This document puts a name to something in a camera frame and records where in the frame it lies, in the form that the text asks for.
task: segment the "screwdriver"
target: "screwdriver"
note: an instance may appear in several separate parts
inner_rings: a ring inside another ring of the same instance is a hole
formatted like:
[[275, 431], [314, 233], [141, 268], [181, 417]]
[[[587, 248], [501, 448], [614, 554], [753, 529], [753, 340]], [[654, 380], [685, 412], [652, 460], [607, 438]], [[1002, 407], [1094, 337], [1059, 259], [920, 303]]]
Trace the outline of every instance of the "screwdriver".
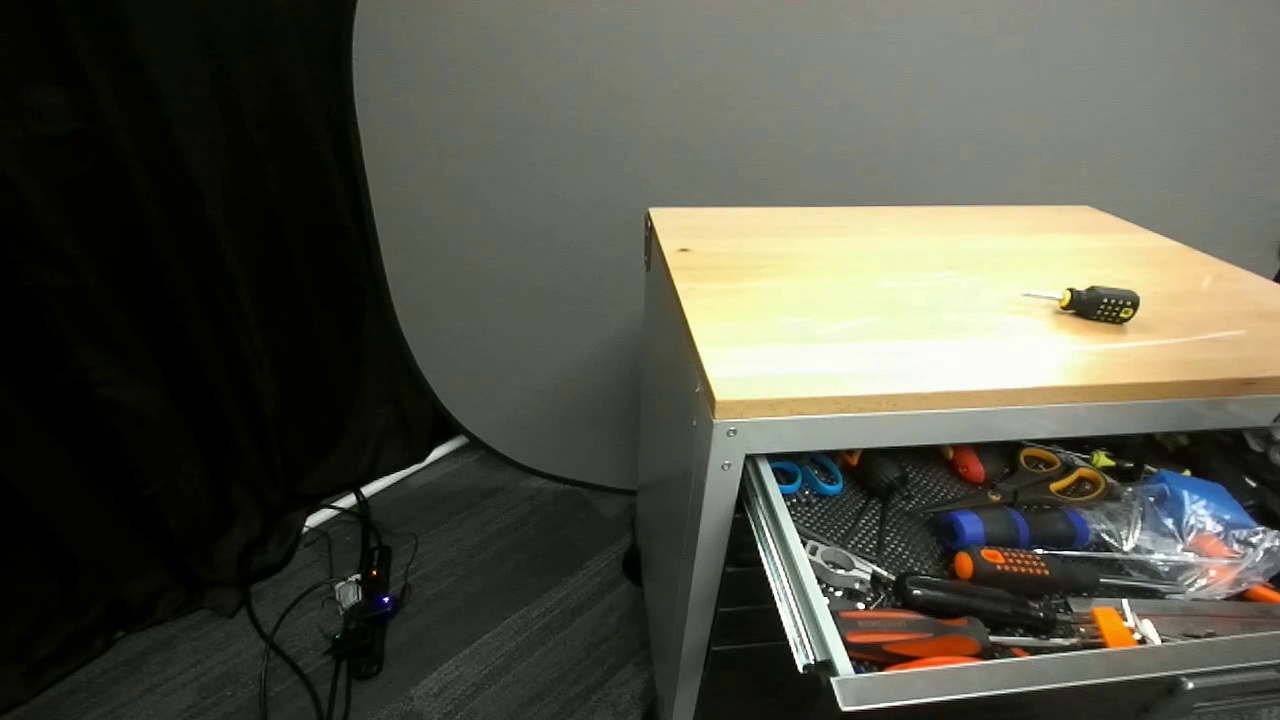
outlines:
[[973, 443], [947, 443], [945, 455], [964, 482], [988, 482], [988, 464]]
[[903, 571], [892, 581], [895, 605], [928, 617], [977, 617], [988, 626], [1047, 631], [1063, 618], [1059, 605], [1029, 599], [1008, 589]]
[[1114, 285], [1063, 287], [1059, 294], [1045, 294], [1045, 292], [1029, 292], [1029, 294], [1054, 301], [1063, 311], [1100, 318], [1100, 325], [1127, 325], [1145, 303], [1130, 287], [1114, 287]]
[[991, 634], [973, 617], [922, 617], [898, 609], [844, 609], [835, 626], [858, 661], [903, 661], [903, 655], [988, 655]]
[[951, 554], [951, 571], [973, 585], [996, 585], [996, 589], [1031, 590], [1031, 595], [1047, 595], [1047, 590], [1159, 595], [1159, 585], [1145, 585], [1135, 576], [1102, 576], [1091, 561], [1045, 554], [1035, 548], [964, 548]]
[[922, 617], [907, 609], [844, 609], [835, 626], [847, 644], [847, 655], [872, 662], [922, 661], [922, 655], [1002, 655], [1017, 647], [1059, 652], [1100, 644], [1094, 631], [1066, 634], [996, 634], [977, 617]]
[[1081, 508], [957, 508], [934, 533], [947, 548], [1084, 548], [1094, 535]]
[[1114, 609], [1125, 617], [1148, 618], [1156, 644], [1204, 640], [1204, 634], [1238, 634], [1238, 631], [1271, 631], [1280, 622], [1280, 609], [1271, 605], [1238, 605], [1238, 599], [1066, 599], [1071, 612]]

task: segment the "black curtain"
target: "black curtain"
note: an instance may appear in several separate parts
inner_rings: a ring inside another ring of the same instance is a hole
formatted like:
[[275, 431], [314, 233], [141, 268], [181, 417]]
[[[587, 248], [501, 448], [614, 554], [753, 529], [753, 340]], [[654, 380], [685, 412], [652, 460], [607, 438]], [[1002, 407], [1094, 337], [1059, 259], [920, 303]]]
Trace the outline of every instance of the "black curtain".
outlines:
[[0, 4], [0, 706], [278, 568], [453, 425], [393, 317], [352, 0]]

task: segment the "gray carpet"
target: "gray carpet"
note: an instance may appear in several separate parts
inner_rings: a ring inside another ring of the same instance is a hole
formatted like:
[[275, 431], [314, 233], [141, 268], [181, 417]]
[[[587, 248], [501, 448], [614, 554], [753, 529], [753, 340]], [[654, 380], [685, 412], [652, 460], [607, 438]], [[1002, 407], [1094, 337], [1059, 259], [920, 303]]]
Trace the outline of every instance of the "gray carpet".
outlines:
[[[641, 589], [625, 576], [631, 494], [550, 482], [484, 448], [372, 498], [397, 548], [404, 612], [386, 662], [352, 684], [352, 715], [397, 720], [641, 720], [652, 701]], [[255, 612], [327, 701], [333, 581], [354, 565], [354, 522], [333, 521], [255, 589]], [[182, 617], [12, 711], [15, 720], [308, 720], [302, 684], [238, 617]]]

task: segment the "blue tool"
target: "blue tool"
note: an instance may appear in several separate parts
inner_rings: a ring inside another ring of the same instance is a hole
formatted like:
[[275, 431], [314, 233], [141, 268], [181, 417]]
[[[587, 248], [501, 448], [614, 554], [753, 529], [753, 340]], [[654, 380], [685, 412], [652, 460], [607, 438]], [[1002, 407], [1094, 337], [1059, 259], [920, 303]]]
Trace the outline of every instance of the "blue tool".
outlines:
[[1091, 522], [1081, 508], [957, 508], [934, 521], [947, 548], [1087, 548]]
[[808, 494], [818, 494], [818, 498], [830, 498], [844, 491], [844, 472], [835, 464], [835, 455], [772, 455], [767, 460], [772, 477], [775, 477], [775, 489], [782, 491], [782, 498], [808, 491]]

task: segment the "small black object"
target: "small black object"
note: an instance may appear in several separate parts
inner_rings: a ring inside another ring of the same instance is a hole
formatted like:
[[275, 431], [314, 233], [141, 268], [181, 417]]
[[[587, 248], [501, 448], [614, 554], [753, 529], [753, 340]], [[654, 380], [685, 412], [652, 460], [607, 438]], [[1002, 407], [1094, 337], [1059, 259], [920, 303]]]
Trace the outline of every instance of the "small black object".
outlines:
[[856, 510], [851, 529], [858, 529], [867, 508], [877, 502], [877, 510], [881, 510], [881, 521], [877, 521], [877, 565], [881, 565], [885, 561], [888, 510], [892, 510], [895, 498], [911, 498], [911, 482], [907, 482], [907, 472], [885, 452], [867, 452], [856, 464], [856, 482], [867, 491], [867, 498]]
[[1130, 287], [1111, 287], [1111, 285], [1087, 285], [1087, 287], [1066, 287], [1063, 311], [1100, 318], [1100, 325], [1127, 325], [1145, 301]]
[[354, 680], [385, 673], [386, 618], [400, 612], [393, 590], [393, 548], [372, 545], [359, 568], [359, 599], [342, 609], [338, 655]]

